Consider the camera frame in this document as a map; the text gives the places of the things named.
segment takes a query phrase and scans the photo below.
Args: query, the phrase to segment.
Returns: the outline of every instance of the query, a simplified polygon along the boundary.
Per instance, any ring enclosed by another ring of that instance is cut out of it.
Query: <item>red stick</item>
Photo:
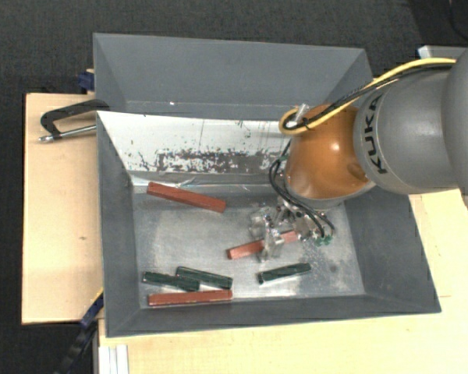
[[[178,203],[186,203],[187,205],[192,205],[197,208],[213,210],[214,212],[222,213],[225,210],[225,201],[221,199],[204,196],[197,192],[178,189],[176,187],[169,187],[159,183],[150,182],[147,186],[147,194],[170,199]]]
[[[294,242],[298,240],[298,234],[294,231],[288,231],[286,233],[282,233],[281,237],[284,238],[284,243],[289,244],[290,242]],[[264,241],[258,240],[249,242],[248,244],[243,244],[240,246],[236,246],[231,249],[227,249],[227,257],[229,259],[239,259],[243,258],[244,256],[253,255],[254,253],[261,252],[264,249]]]
[[[169,294],[151,294],[147,296],[149,306],[190,305],[196,303],[226,302],[232,299],[231,290],[173,292]]]

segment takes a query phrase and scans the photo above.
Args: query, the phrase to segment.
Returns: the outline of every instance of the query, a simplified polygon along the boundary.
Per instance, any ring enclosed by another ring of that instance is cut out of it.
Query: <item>red block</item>
[[[281,237],[284,239],[285,244],[289,244],[290,242],[294,242],[298,240],[298,234],[294,231],[288,231],[286,233],[282,233]],[[263,240],[253,241],[247,244],[236,246],[231,249],[227,249],[227,257],[229,259],[239,259],[239,258],[243,258],[244,256],[249,256],[249,255],[253,255],[254,253],[262,252],[263,249],[264,249]]]
[[[197,192],[169,187],[159,183],[150,182],[147,186],[147,194],[157,196],[164,199],[170,199],[178,203],[186,203],[197,208],[213,210],[214,212],[222,213],[225,210],[225,201],[211,196],[204,196]]]
[[[231,290],[173,292],[169,294],[151,294],[147,304],[152,307],[191,305],[197,303],[227,302],[232,299]]]

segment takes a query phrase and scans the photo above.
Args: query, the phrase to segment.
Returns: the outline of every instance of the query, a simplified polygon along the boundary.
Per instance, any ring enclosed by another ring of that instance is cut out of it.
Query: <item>wooden board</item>
[[[80,320],[102,286],[95,132],[42,144],[41,115],[87,95],[26,97],[22,322]],[[56,122],[94,123],[94,113]]]

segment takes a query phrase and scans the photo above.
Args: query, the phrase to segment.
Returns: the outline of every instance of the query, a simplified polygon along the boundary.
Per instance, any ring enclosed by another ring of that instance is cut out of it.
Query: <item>wire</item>
[[[325,232],[324,232],[324,228],[322,227],[322,224],[319,222],[319,220],[317,219],[317,215],[315,213],[315,211],[310,208],[309,206],[307,206],[305,203],[302,203],[300,200],[298,200],[297,198],[291,196],[289,193],[288,193],[288,190],[285,189],[285,188],[282,188],[280,187],[278,184],[277,184],[277,181],[276,181],[276,177],[277,177],[277,174],[278,174],[278,170],[279,168],[281,167],[281,158],[284,157],[287,152],[288,152],[288,149],[289,149],[289,145],[291,144],[291,140],[288,141],[288,143],[286,144],[286,147],[285,149],[282,151],[281,155],[279,156],[278,159],[276,159],[274,162],[272,162],[269,170],[268,170],[268,179],[269,179],[269,182],[271,183],[271,186],[272,188],[287,202],[287,203],[290,203],[291,205],[299,208],[300,210],[302,210],[303,212],[305,212],[308,217],[315,223],[315,225],[317,226],[317,229],[319,230],[319,232],[321,233],[321,237],[324,238],[325,237]]]
[[[316,115],[316,117],[307,119],[306,121],[303,121],[302,124],[297,124],[296,126],[289,128],[288,122],[292,120],[295,113],[298,111],[298,108],[293,108],[292,110],[286,112],[279,120],[279,131],[283,134],[294,136],[296,134],[306,132],[307,130],[315,129],[321,123],[326,122],[328,119],[332,118],[340,111],[343,111],[345,108],[350,106],[363,94],[369,93],[372,90],[376,90],[377,88],[382,87],[390,82],[396,81],[401,76],[405,75],[404,72],[408,72],[411,69],[439,68],[447,65],[453,65],[455,62],[456,60],[450,58],[424,58],[416,61],[407,62],[406,64],[400,65],[384,73],[377,79],[368,83],[366,86],[360,88],[358,91],[355,91],[355,93],[349,94],[348,96],[335,102],[330,107],[326,108],[324,112],[321,112],[319,115]]]

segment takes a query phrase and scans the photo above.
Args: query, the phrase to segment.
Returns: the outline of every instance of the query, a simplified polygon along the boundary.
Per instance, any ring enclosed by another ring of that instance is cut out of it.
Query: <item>black cable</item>
[[[405,72],[401,72],[401,73],[399,73],[399,74],[397,74],[395,76],[390,76],[387,79],[382,80],[381,82],[375,83],[374,85],[361,86],[358,89],[355,89],[352,92],[348,93],[344,97],[338,99],[337,101],[332,103],[329,107],[324,109],[319,114],[313,116],[312,118],[305,118],[304,120],[302,120],[302,123],[296,124],[293,127],[288,127],[288,122],[290,122],[290,121],[292,121],[294,119],[295,114],[296,114],[295,113],[295,114],[289,116],[288,118],[286,118],[286,120],[282,123],[282,126],[284,127],[284,129],[288,129],[288,130],[301,129],[303,127],[308,128],[308,126],[312,122],[317,121],[318,119],[322,118],[323,116],[325,116],[325,115],[333,112],[337,108],[341,107],[342,105],[344,105],[344,104],[346,104],[346,103],[348,103],[348,102],[350,102],[352,100],[355,100],[356,98],[361,97],[364,94],[370,93],[371,91],[374,91],[374,90],[378,89],[379,87],[384,86],[387,83],[396,81],[396,80],[398,80],[400,78],[403,78],[404,76],[412,75],[413,73],[418,73],[420,71],[424,71],[424,70],[427,70],[427,69],[445,69],[445,68],[451,68],[451,67],[452,67],[451,65],[448,65],[448,64],[444,63],[444,64],[427,64],[426,66],[424,65],[424,66],[408,69]]]
[[[309,218],[315,223],[317,226],[317,229],[321,233],[321,237],[323,238],[325,236],[324,228],[322,227],[322,224],[319,222],[317,219],[317,216],[314,212],[314,210],[310,207],[308,207],[305,203],[302,203],[299,201],[297,198],[291,196],[287,190],[282,189],[276,182],[276,176],[278,173],[278,170],[281,166],[281,157],[284,157],[286,153],[288,152],[289,145],[291,141],[289,141],[286,144],[285,149],[282,151],[281,156],[276,159],[270,166],[269,171],[268,171],[268,178],[269,182],[271,183],[272,188],[287,202],[292,204],[293,206],[296,206],[297,208],[301,209],[303,212],[305,212]]]

